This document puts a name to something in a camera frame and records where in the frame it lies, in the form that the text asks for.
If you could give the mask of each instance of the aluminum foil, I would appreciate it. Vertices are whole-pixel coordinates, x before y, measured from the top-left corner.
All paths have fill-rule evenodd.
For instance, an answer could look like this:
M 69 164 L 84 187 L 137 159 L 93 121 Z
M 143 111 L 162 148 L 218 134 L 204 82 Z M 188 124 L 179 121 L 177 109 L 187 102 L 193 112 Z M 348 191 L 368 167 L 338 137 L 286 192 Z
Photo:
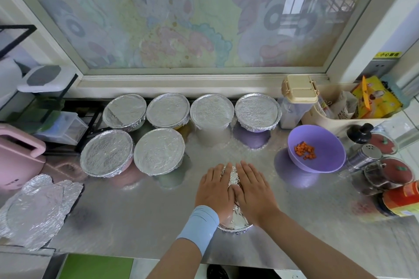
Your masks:
M 28 250 L 40 249 L 61 229 L 82 190 L 78 182 L 54 184 L 46 174 L 35 176 L 0 209 L 0 237 Z
M 134 143 L 122 130 L 112 129 L 90 140 L 80 156 L 80 166 L 89 176 L 110 178 L 132 161 Z
M 154 129 L 138 141 L 134 162 L 149 176 L 166 174 L 182 164 L 185 142 L 181 134 L 171 128 Z
M 198 129 L 225 129 L 233 120 L 234 106 L 223 95 L 206 94 L 192 103 L 190 114 Z
M 103 121 L 110 128 L 130 132 L 142 126 L 146 108 L 143 97 L 137 94 L 122 95 L 105 107 Z
M 224 174 L 224 171 L 225 171 L 225 167 L 223 168 L 223 171 L 221 172 L 221 176 Z M 230 181 L 228 183 L 228 186 L 232 184 L 240 185 L 240 179 L 238 178 L 236 167 L 233 167 L 231 170 Z M 244 217 L 238 203 L 236 202 L 234 204 L 233 217 L 228 222 L 224 224 L 219 224 L 218 228 L 224 232 L 243 233 L 247 229 L 249 229 L 251 226 L 252 225 L 250 225 L 247 219 Z
M 260 93 L 241 97 L 234 110 L 242 127 L 254 133 L 274 129 L 282 116 L 277 101 Z
M 146 115 L 156 128 L 181 127 L 189 121 L 189 101 L 181 94 L 163 94 L 151 101 Z

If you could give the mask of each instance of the snack bag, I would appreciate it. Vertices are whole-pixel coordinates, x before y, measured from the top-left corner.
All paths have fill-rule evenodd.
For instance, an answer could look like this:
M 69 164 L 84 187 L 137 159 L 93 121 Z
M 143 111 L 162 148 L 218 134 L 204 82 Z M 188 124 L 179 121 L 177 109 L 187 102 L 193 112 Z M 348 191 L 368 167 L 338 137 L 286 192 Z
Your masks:
M 365 107 L 362 83 L 360 83 L 352 90 L 352 94 L 358 100 L 357 111 L 353 118 L 385 118 L 401 108 L 402 103 L 385 89 L 377 76 L 367 78 L 366 82 L 370 110 Z

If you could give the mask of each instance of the green panel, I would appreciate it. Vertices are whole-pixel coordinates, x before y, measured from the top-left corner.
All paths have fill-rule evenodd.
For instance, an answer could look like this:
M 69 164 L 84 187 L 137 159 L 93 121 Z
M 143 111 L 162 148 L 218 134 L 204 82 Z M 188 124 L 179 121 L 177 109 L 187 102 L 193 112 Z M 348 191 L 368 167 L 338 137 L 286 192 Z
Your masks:
M 60 279 L 129 279 L 132 258 L 68 255 Z

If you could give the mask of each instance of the yellow sticker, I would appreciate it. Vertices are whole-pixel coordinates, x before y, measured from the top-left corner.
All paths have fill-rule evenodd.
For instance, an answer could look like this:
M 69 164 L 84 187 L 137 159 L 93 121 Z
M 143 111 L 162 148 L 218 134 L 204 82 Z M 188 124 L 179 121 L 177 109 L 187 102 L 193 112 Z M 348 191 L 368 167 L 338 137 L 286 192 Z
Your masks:
M 403 52 L 378 52 L 374 59 L 394 59 L 401 57 Z

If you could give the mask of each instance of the window frame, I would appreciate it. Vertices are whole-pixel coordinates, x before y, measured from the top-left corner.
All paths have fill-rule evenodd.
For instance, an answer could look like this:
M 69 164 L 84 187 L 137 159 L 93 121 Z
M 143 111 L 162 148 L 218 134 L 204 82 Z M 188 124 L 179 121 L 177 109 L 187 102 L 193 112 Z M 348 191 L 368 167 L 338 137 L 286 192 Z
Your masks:
M 325 65 L 329 66 L 326 73 L 310 74 L 319 82 L 354 82 L 419 0 L 361 2 L 325 62 Z M 115 97 L 123 93 L 154 97 L 169 91 L 183 93 L 189 97 L 208 92 L 235 97 L 258 91 L 277 97 L 280 95 L 281 80 L 288 71 L 260 74 L 266 73 L 264 68 L 260 68 L 257 70 L 259 74 L 118 75 L 112 74 L 113 71 L 109 69 L 108 75 L 87 75 L 88 67 L 38 0 L 2 1 L 0 14 L 5 18 L 5 23 L 37 26 L 38 30 L 29 40 L 23 42 L 22 46 L 40 64 L 63 64 L 76 69 L 80 82 L 72 86 L 69 91 L 70 97 Z M 291 69 L 290 73 L 308 71 L 305 67 Z

